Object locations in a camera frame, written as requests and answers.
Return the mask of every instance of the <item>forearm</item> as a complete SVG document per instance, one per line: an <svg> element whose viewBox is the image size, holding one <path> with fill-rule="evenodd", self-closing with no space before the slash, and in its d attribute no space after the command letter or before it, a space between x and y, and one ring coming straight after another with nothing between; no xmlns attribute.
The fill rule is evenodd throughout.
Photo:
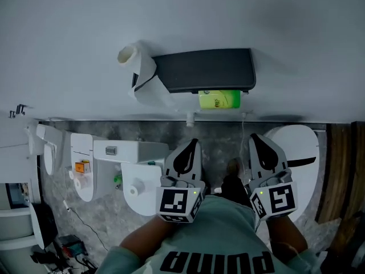
<svg viewBox="0 0 365 274"><path fill-rule="evenodd" d="M267 221L273 254L287 263L308 249L307 241L288 216Z"/></svg>
<svg viewBox="0 0 365 274"><path fill-rule="evenodd" d="M120 244L135 253L144 262L151 257L176 228L176 223L163 221L158 216L152 218L148 223L129 234Z"/></svg>

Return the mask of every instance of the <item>light green t-shirt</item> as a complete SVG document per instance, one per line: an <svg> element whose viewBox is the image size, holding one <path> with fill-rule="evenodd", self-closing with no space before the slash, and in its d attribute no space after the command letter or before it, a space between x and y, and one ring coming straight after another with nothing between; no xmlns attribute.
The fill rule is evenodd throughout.
<svg viewBox="0 0 365 274"><path fill-rule="evenodd" d="M311 250L286 265L280 262L257 237L254 225L251 208L208 195L195 221L180 225L145 264L131 251L113 247L97 274L320 273Z"/></svg>

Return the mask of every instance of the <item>toilet lid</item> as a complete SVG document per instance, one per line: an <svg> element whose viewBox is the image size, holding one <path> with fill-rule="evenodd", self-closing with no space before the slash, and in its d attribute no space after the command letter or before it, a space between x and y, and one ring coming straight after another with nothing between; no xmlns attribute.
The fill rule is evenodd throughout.
<svg viewBox="0 0 365 274"><path fill-rule="evenodd" d="M266 136L285 152L286 159L299 160L315 157L305 166L290 167L291 177L297 182L298 209L289 215L292 221L301 216L312 198L319 171L319 143L314 131L304 125L291 125L273 129Z"/></svg>
<svg viewBox="0 0 365 274"><path fill-rule="evenodd" d="M46 167L46 171L49 175L53 175L54 173L55 159L55 147L50 143L46 143L44 145L44 166Z"/></svg>

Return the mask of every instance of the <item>grey floor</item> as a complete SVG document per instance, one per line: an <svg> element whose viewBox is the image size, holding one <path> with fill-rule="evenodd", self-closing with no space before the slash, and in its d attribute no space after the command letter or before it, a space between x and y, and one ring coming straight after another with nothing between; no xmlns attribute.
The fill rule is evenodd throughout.
<svg viewBox="0 0 365 274"><path fill-rule="evenodd" d="M191 138L198 138L202 146L203 167L212 188L219 187L225 176L227 162L239 156L242 140L241 123L196 123L194 128L187 128L181 122L48 122L51 126L71 132L93 134L108 139L144 140L167 143L171 150L179 143ZM272 123L245 123L242 157L246 166L245 179L249 178L248 137L251 133L264 134L270 129L281 126ZM320 144L320 168L312 200L305 213L295 222L304 234L307 242L315 251L326 249L333 239L340 220L326 224L314 221L319 198L321 196L323 175L326 161L325 125L311 124ZM146 221L148 217L138 215L126 204L121 190L115 190L98 200L89 203L78 197L67 170L61 169L54 176L45 172L41 161L41 182L44 201L52 208L59 236L76 235L82 239L90 255L90 260L99 265L106 255L106 250L96 235L76 217L67 212L63 200L73 208L86 224L89 224L100 236L109 249L118 245L124 237ZM261 223L258 236L269 245L269 235L265 223Z"/></svg>

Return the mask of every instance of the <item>person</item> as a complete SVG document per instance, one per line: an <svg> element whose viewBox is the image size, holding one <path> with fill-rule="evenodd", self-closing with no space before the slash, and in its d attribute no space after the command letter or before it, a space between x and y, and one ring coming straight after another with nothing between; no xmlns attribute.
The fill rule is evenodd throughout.
<svg viewBox="0 0 365 274"><path fill-rule="evenodd" d="M312 273L316 256L287 216L267 221L272 252L256 235L239 169L229 162L222 193L205 197L193 223L153 217L112 247L96 273Z"/></svg>

